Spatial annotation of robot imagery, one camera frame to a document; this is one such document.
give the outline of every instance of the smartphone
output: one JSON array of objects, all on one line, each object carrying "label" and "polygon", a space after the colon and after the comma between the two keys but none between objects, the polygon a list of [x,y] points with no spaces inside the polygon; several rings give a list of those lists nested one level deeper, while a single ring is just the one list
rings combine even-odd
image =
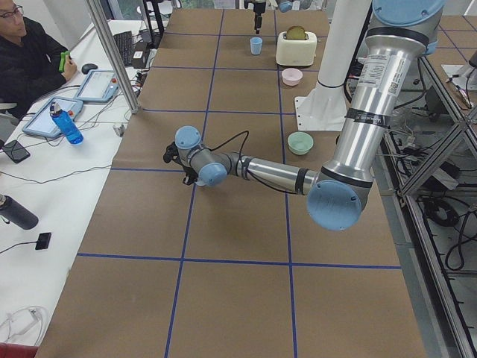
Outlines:
[{"label": "smartphone", "polygon": [[51,233],[41,233],[38,235],[37,246],[35,250],[45,250],[50,245]]},{"label": "smartphone", "polygon": [[30,157],[30,153],[16,139],[5,143],[1,149],[14,163],[20,163]]}]

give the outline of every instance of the black jacket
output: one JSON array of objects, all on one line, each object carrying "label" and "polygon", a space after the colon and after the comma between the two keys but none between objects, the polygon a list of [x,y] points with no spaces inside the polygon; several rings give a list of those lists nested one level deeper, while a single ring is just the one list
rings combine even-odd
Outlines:
[{"label": "black jacket", "polygon": [[17,103],[8,110],[16,118],[22,118],[41,95],[66,82],[58,71],[60,54],[66,48],[47,35],[41,24],[24,20],[23,47],[0,37],[0,99]]}]

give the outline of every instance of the keyboard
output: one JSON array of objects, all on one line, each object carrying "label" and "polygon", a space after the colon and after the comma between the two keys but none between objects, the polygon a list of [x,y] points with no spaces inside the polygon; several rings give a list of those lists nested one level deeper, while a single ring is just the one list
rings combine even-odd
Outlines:
[{"label": "keyboard", "polygon": [[113,38],[118,47],[119,54],[122,56],[122,62],[125,66],[131,66],[133,63],[133,33],[125,31],[113,35]]}]

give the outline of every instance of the person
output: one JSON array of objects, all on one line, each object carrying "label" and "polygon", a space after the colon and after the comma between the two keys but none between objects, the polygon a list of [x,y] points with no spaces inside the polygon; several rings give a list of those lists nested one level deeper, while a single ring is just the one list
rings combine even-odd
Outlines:
[{"label": "person", "polygon": [[70,57],[59,70],[64,51],[40,23],[23,17],[22,6],[0,0],[0,99],[17,103],[10,114],[21,119],[36,99],[72,79],[78,68]]}]

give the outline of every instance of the black water bottle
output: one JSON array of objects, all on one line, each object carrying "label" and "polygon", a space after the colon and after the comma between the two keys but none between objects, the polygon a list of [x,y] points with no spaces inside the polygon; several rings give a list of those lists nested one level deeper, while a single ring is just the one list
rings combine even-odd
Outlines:
[{"label": "black water bottle", "polygon": [[38,224],[35,214],[8,195],[0,194],[0,215],[25,230],[30,230]]}]

